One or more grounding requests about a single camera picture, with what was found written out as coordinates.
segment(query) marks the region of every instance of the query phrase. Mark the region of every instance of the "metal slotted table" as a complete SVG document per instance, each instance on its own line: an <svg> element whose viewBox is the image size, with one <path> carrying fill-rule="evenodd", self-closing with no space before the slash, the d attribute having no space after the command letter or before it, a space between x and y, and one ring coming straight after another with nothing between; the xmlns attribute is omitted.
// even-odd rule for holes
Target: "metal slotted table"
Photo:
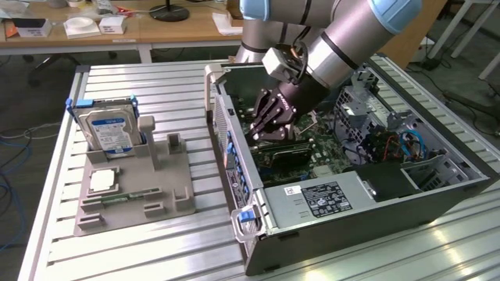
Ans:
<svg viewBox="0 0 500 281"><path fill-rule="evenodd" d="M500 172L499 150L387 59L372 58L483 160ZM31 232L19 280L479 280L500 276L500 185L431 224L277 271L248 277L233 238L204 113L204 67L225 61L95 66L75 75L72 98L135 94L157 121L155 138L187 140L193 215L73 237L87 142L68 113ZM407 108L391 88L380 96Z"/></svg>

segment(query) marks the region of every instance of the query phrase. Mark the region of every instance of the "robotic arm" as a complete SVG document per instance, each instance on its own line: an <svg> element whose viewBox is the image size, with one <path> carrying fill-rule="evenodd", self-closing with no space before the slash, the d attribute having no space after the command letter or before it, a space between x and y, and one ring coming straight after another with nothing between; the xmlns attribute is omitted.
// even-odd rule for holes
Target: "robotic arm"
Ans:
<svg viewBox="0 0 500 281"><path fill-rule="evenodd" d="M288 24L309 26L292 43L295 57L275 48L263 57L268 74L281 82L259 93L248 139L283 141L293 139L293 123L315 109L329 89L345 81L413 20L421 0L241 0L240 9L245 19L256 21L245 20L239 62L259 60L257 54L271 47L272 40L263 42L259 34L272 34L273 29L252 28L264 25L261 20L281 22L283 29ZM303 39L311 26L327 28L307 46ZM301 57L295 42L301 46Z"/></svg>

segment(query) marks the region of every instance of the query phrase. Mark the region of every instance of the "gray floor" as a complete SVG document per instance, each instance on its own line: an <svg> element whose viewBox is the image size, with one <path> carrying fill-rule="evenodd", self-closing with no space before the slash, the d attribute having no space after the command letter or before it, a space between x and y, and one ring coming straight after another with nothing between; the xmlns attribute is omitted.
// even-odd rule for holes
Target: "gray floor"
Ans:
<svg viewBox="0 0 500 281"><path fill-rule="evenodd" d="M449 20L436 22L429 32L432 38L439 38L448 22ZM467 27L460 26L453 36L459 35L464 28ZM181 54L180 49L172 49L168 52L157 52L156 60L223 59L227 55L233 55L236 49L235 47L185 49ZM452 69L448 70L439 67L436 70L428 72L428 75L440 88L473 98L488 105L495 100L499 100L499 98L492 98L492 91L487 83L477 79L477 75L499 51L500 42L483 34L477 34L460 58L451 59L449 56L445 56L445 59L452 63ZM108 58L105 52L80 53L75 54L75 57L83 64L91 65L139 63L139 55L132 51L119 52L115 60ZM9 120L9 123L0 123L0 131L9 128L28 128L43 123L57 122L61 119L64 113L63 105L69 92L75 67L68 61L59 61L40 75L41 86L29 88L25 83L27 73L44 58L45 56L37 55L35 56L35 63L28 64L20 56L12 56L8 64L0 67L0 120ZM428 78L419 73L412 75L421 85L436 96L440 96L440 91L432 86ZM489 76L489 80L500 84L500 69L495 70ZM471 122L472 114L467 108L460 104L451 104L449 107L459 113L464 120ZM477 125L483 130L495 130L493 120L483 114L479 114L479 117L480 122L477 122ZM47 129L43 133L49 134L53 132L53 129ZM500 147L499 139L489 136L485 137L496 144L496 147ZM19 171L9 175L12 185L20 193L28 219L28 230L16 242L17 245L0 252L0 280L15 280L19 273L25 250L24 244L28 242L29 225L35 219L53 146L55 139L35 140L32 143L32 157ZM16 149L0 145L0 163L16 153ZM0 210L3 210L4 206L5 202L1 201ZM19 216L15 208L11 207L9 212L0 218L0 245L5 244L16 235L19 227Z"/></svg>

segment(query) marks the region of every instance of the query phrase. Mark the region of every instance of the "green circuit board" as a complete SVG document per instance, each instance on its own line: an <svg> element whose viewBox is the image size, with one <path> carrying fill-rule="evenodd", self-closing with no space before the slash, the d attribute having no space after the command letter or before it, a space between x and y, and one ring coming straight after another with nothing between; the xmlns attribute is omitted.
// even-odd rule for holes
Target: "green circuit board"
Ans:
<svg viewBox="0 0 500 281"><path fill-rule="evenodd" d="M240 103L239 119L245 134L251 127L251 114L251 108ZM293 133L293 142L260 142L249 148L265 187L331 176L352 165L343 145L315 113L301 117Z"/></svg>

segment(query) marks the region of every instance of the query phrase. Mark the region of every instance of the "lamp base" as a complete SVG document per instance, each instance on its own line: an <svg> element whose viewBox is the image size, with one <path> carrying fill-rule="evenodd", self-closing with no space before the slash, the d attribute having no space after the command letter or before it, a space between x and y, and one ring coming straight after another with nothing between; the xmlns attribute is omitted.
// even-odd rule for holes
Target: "lamp base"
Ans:
<svg viewBox="0 0 500 281"><path fill-rule="evenodd" d="M171 10L167 10L164 5L159 5L151 8L149 11L153 11L149 12L151 17L163 22L180 22L189 17L189 11L181 6L176 5L171 5Z"/></svg>

